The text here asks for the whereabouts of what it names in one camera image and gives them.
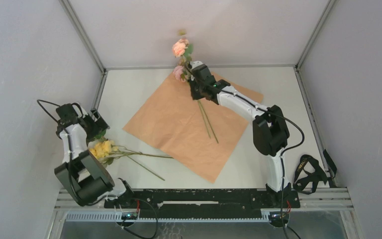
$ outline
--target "green stem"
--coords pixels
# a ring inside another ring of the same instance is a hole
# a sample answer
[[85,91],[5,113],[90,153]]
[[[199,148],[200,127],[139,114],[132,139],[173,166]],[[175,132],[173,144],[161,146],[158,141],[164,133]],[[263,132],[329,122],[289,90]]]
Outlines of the green stem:
[[198,108],[200,109],[200,112],[201,112],[201,116],[203,117],[205,129],[207,130],[208,138],[211,138],[210,132],[208,131],[207,123],[206,123],[205,118],[204,118],[204,113],[203,113],[203,110],[201,108],[202,104],[201,104],[200,100],[197,100],[197,102],[198,102]]
[[141,167],[143,167],[145,170],[149,171],[150,173],[152,173],[154,176],[162,179],[163,181],[165,181],[164,178],[162,178],[161,176],[157,175],[155,172],[151,171],[150,169],[146,168],[144,165],[142,165],[141,163],[135,161],[133,158],[131,158],[130,156],[127,156],[129,159],[131,159],[132,161],[134,161],[136,164],[140,165]]
[[210,120],[208,119],[207,113],[205,112],[204,107],[203,107],[202,104],[201,104],[201,108],[203,109],[204,115],[205,115],[205,117],[207,118],[208,125],[210,126],[211,132],[213,133],[214,138],[216,139],[216,142],[219,143],[219,140],[217,140],[216,134],[214,133],[214,129],[213,129],[213,127],[212,127],[211,124],[210,124]]

